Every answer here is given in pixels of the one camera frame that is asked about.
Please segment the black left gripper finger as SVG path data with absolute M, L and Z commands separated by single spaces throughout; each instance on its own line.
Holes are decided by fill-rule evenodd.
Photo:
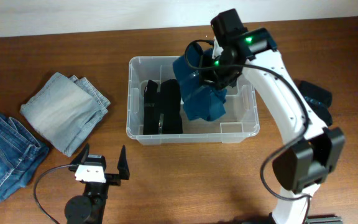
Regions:
M 89 155 L 89 151 L 90 151 L 90 145 L 86 143 L 84 148 L 81 150 L 81 152 L 72 160 L 71 165 L 83 164 Z
M 119 171 L 119 176 L 121 180 L 129 180 L 130 179 L 130 170 L 129 165 L 127 163 L 127 157 L 126 157 L 126 146 L 123 145 L 119 160 L 117 163 L 117 169 Z

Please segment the teal blue garment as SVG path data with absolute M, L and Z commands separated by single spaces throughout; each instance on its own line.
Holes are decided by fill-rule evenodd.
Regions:
M 210 59 L 212 49 L 202 50 L 199 44 L 192 45 L 185 58 L 183 55 L 173 62 L 173 72 L 180 86 L 183 109 L 191 120 L 215 121 L 226 114 L 224 104 L 227 90 L 217 90 L 200 83 L 200 72 L 188 66 L 198 66 L 202 59 Z

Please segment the light blue jeans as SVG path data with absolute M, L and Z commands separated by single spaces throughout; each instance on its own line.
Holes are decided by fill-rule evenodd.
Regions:
M 111 102 L 83 77 L 55 73 L 20 113 L 56 149 L 70 157 L 108 112 Z

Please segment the large black garment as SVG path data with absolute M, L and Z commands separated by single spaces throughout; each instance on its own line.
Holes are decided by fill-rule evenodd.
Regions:
M 183 134 L 181 92 L 175 79 L 162 84 L 149 80 L 144 89 L 143 135 Z

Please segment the small black garment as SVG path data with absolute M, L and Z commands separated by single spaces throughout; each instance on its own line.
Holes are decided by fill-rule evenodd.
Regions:
M 333 100 L 332 93 L 304 80 L 299 82 L 298 89 L 314 113 L 323 120 L 327 126 L 331 126 L 333 124 L 333 118 L 329 112 L 329 107 Z

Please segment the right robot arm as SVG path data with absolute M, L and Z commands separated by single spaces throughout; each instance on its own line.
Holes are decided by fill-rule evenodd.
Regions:
M 235 9 L 211 20 L 213 61 L 201 79 L 217 89 L 244 76 L 273 116 L 283 146 L 260 167 L 264 187 L 277 198 L 268 223 L 342 223 L 341 217 L 308 217 L 311 199 L 337 165 L 345 143 L 340 128 L 329 129 L 307 104 L 288 74 L 276 42 L 265 28 L 249 31 Z

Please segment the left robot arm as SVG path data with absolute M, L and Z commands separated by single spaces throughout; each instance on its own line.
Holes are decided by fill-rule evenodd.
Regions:
M 125 146 L 121 149 L 117 163 L 118 173 L 108 174 L 105 170 L 105 157 L 90 154 L 89 144 L 86 144 L 72 160 L 69 171 L 75 173 L 75 180 L 84 184 L 85 189 L 81 195 L 72 197 L 66 203 L 64 214 L 67 223 L 96 224 L 103 222 L 110 186 L 119 187 L 123 180 L 130 178 Z

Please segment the clear plastic storage bin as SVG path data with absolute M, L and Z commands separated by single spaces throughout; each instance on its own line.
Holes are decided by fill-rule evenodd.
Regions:
M 239 143 L 260 130 L 255 89 L 241 76 L 234 88 L 227 88 L 226 114 L 216 121 L 187 119 L 180 111 L 182 134 L 144 135 L 144 89 L 149 80 L 161 84 L 174 79 L 172 64 L 176 56 L 136 56 L 129 61 L 126 133 L 143 145 L 168 143 Z

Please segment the dark blue folded jeans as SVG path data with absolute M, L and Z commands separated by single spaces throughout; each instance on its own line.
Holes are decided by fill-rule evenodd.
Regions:
M 48 152 L 18 120 L 0 113 L 0 203 L 27 186 Z

